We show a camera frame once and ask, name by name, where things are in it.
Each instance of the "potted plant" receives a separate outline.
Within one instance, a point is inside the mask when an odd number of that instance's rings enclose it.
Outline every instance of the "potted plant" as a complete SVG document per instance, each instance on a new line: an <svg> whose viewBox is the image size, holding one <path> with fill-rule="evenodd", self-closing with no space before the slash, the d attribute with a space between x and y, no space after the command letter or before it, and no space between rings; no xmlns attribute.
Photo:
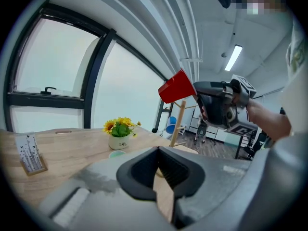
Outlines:
<svg viewBox="0 0 308 231"><path fill-rule="evenodd" d="M109 134L109 146L114 150L121 150L128 146L129 135L137 136L134 132L136 126L141 126L140 122L132 123L130 118L109 120L105 123L103 131Z"/></svg>

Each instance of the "ceiling light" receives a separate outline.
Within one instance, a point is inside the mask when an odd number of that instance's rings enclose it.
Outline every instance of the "ceiling light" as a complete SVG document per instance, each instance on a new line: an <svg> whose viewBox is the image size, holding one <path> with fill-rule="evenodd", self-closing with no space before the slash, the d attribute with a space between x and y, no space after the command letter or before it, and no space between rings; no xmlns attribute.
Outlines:
<svg viewBox="0 0 308 231"><path fill-rule="evenodd" d="M231 56L227 66L225 68L226 71L230 71L230 69L233 67L233 65L234 65L236 59L239 57L242 49L243 49L242 46L235 45L232 56Z"/></svg>

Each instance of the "red object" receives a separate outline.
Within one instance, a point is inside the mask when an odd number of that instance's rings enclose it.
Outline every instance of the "red object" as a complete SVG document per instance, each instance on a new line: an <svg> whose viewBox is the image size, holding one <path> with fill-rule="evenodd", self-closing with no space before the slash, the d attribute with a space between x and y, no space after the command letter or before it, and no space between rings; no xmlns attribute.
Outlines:
<svg viewBox="0 0 308 231"><path fill-rule="evenodd" d="M158 93L164 103L172 103L191 95L197 95L192 82L182 69L162 85Z"/></svg>

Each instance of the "white flower pot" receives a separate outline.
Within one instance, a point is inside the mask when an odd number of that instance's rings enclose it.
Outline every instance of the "white flower pot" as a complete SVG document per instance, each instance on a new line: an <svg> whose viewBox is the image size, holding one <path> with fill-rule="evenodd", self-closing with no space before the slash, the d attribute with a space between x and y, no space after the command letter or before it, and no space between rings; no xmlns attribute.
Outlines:
<svg viewBox="0 0 308 231"><path fill-rule="evenodd" d="M110 135L108 144L111 149L121 150L128 147L128 139L129 135L120 138Z"/></svg>

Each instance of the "wooden table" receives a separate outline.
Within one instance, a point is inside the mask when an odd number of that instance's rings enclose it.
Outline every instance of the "wooden table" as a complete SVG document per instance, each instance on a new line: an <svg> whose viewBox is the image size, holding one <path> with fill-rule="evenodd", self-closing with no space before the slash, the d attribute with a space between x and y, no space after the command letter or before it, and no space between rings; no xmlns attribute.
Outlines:
<svg viewBox="0 0 308 231"><path fill-rule="evenodd" d="M170 141L149 131L136 128L137 137L129 139L126 153L153 146L169 146ZM35 134L39 152L45 159L48 171L27 176L20 163L15 146L14 133L0 131L1 165L13 189L22 199L33 206L39 203L61 183L87 165L108 158L113 151L108 146L108 135L101 129L54 129ZM179 145L177 149L196 151ZM154 179L158 207L171 219L173 191L164 178Z"/></svg>

